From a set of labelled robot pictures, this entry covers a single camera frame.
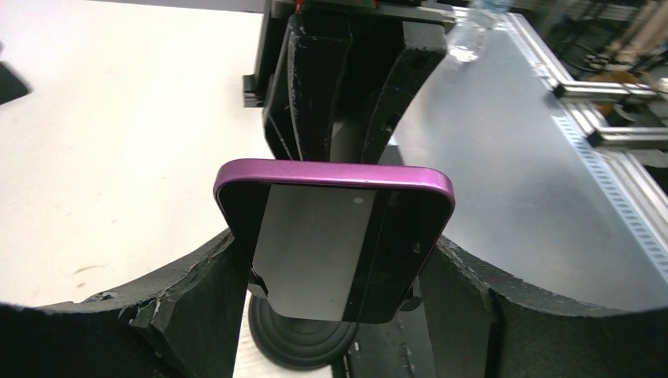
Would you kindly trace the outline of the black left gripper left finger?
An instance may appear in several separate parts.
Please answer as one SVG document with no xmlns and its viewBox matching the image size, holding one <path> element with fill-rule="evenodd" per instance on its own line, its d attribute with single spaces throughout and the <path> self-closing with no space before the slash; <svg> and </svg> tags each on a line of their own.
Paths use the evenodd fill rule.
<svg viewBox="0 0 668 378">
<path fill-rule="evenodd" d="M 4 377 L 230 377 L 247 289 L 230 232 L 80 303 L 1 306 Z"/>
</svg>

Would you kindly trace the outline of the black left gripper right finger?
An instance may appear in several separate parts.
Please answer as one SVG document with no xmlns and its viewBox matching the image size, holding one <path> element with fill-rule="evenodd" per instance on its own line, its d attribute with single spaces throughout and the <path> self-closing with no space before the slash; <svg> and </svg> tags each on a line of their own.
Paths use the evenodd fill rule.
<svg viewBox="0 0 668 378">
<path fill-rule="evenodd" d="M 439 377 L 664 377 L 667 310 L 544 290 L 440 237 L 420 277 Z"/>
</svg>

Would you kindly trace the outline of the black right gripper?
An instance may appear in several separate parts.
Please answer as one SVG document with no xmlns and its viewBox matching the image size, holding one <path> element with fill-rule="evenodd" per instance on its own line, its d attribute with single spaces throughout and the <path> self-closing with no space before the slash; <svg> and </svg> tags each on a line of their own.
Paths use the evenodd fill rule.
<svg viewBox="0 0 668 378">
<path fill-rule="evenodd" d="M 254 72 L 243 76 L 243 106 L 265 106 L 265 140 L 281 160 L 329 160 L 334 116 L 353 43 L 347 18 L 297 13 L 309 8 L 409 20 L 401 22 L 399 34 L 389 39 L 394 51 L 385 60 L 388 73 L 365 110 L 360 162 L 376 164 L 408 106 L 445 57 L 444 32 L 456 25 L 455 11 L 450 6 L 433 8 L 426 1 L 262 2 Z M 280 48 L 278 35 L 286 25 Z"/>
</svg>

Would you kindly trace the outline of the black round-base phone stand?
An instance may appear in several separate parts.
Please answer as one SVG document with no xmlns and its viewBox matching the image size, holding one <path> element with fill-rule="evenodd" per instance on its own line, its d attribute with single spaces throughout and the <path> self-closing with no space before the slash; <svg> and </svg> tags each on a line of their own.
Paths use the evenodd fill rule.
<svg viewBox="0 0 668 378">
<path fill-rule="evenodd" d="M 312 321 L 283 317 L 269 301 L 250 296 L 247 319 L 260 352 L 295 372 L 330 367 L 334 377 L 412 377 L 404 327 L 422 304 L 415 280 L 409 311 L 384 324 Z"/>
</svg>

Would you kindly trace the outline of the purple phone with black screen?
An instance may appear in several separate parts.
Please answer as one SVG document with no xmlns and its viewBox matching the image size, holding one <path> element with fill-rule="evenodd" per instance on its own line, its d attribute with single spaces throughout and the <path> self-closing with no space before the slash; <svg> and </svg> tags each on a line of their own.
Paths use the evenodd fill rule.
<svg viewBox="0 0 668 378">
<path fill-rule="evenodd" d="M 244 158 L 213 195 L 272 310 L 383 324 L 409 298 L 455 208 L 438 170 Z"/>
</svg>

